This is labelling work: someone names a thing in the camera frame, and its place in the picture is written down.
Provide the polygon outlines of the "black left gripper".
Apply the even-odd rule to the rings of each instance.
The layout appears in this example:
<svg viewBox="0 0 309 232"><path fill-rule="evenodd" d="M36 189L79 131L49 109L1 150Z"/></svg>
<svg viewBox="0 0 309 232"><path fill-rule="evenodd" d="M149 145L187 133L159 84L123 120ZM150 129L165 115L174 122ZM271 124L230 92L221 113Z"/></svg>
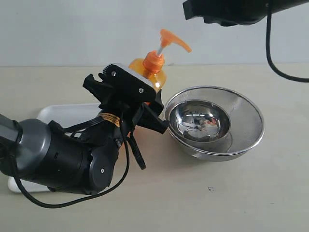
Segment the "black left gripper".
<svg viewBox="0 0 309 232"><path fill-rule="evenodd" d="M95 80L93 75L90 74L84 79L83 87L97 99L100 82L101 81ZM159 90L156 93L153 102L146 102L135 106L127 105L119 100L113 100L109 103L101 103L99 101L99 108L101 111L97 117L101 121L94 126L89 126L83 131L83 134L112 132L112 128L120 127L120 116L123 116L124 119L126 118L128 120L127 124L130 127L134 127L137 124L140 127L164 134L169 126L169 121L161 120L159 118L164 109L161 93L162 90Z"/></svg>

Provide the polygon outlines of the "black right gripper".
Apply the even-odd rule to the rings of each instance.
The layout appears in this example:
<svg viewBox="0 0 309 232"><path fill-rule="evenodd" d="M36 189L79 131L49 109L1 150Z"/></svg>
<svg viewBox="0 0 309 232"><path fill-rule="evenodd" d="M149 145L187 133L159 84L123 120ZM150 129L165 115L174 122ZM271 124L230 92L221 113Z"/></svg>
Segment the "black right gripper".
<svg viewBox="0 0 309 232"><path fill-rule="evenodd" d="M186 0L186 20L202 17L205 23L221 26L252 25L267 17L308 3L307 0Z"/></svg>

